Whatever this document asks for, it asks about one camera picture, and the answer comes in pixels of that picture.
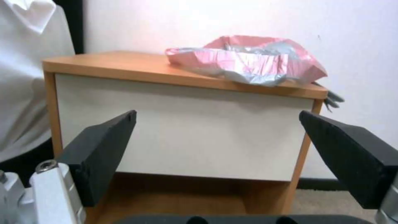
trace carpet floor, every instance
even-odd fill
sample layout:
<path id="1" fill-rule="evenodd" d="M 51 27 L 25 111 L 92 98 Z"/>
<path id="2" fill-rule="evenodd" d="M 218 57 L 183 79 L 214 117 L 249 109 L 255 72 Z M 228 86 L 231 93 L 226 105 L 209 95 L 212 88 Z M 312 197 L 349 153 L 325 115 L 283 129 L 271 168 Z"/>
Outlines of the carpet floor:
<path id="1" fill-rule="evenodd" d="M 376 210 L 365 210 L 348 191 L 297 190 L 292 214 L 344 214 L 374 223 Z"/>

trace white cloth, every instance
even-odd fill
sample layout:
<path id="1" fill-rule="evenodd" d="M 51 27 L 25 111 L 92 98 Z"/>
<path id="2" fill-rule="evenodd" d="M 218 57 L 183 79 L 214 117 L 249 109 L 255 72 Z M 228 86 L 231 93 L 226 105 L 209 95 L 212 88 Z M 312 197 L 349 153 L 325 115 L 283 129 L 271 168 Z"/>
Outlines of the white cloth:
<path id="1" fill-rule="evenodd" d="M 61 7 L 0 0 L 0 162 L 51 137 L 41 60 L 73 54 Z"/>

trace plastic bag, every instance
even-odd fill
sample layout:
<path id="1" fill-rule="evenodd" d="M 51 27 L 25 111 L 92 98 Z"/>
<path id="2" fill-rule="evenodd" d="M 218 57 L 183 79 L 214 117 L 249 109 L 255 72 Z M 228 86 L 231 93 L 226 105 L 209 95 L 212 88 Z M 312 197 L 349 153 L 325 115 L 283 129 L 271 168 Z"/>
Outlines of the plastic bag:
<path id="1" fill-rule="evenodd" d="M 276 86 L 286 79 L 311 83 L 327 76 L 302 46 L 282 38 L 222 36 L 203 48 L 170 48 L 165 53 L 173 65 L 255 85 Z"/>

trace silver metal part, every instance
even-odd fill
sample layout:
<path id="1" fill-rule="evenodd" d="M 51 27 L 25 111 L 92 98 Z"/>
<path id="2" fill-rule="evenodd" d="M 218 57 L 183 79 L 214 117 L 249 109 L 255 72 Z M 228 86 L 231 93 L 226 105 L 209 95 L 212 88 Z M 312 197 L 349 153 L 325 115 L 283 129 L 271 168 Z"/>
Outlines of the silver metal part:
<path id="1" fill-rule="evenodd" d="M 56 167 L 58 167 L 57 161 L 55 159 L 49 159 L 39 163 L 39 165 L 36 166 L 36 173 L 39 174 L 42 172 L 46 172 Z"/>
<path id="2" fill-rule="evenodd" d="M 398 224 L 398 175 L 384 196 L 375 221 L 377 224 Z"/>
<path id="3" fill-rule="evenodd" d="M 378 210 L 375 216 L 377 224 L 397 224 L 392 218 L 386 215 L 382 210 Z"/>
<path id="4" fill-rule="evenodd" d="M 3 184 L 7 182 L 6 173 L 4 173 L 4 171 L 2 171 L 2 170 L 0 170 L 0 182 Z"/>
<path id="5" fill-rule="evenodd" d="M 391 185 L 384 196 L 380 210 L 395 221 L 398 221 L 398 189 Z"/>

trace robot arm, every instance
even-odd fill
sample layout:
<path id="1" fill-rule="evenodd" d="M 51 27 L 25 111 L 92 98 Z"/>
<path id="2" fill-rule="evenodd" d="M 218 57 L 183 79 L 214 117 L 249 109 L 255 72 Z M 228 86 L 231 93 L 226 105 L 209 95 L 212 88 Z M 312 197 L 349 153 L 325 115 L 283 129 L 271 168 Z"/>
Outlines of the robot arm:
<path id="1" fill-rule="evenodd" d="M 108 189 L 135 123 L 130 111 L 84 129 L 57 160 L 36 167 L 30 188 L 0 171 L 0 223 L 83 224 L 83 206 L 95 206 Z"/>

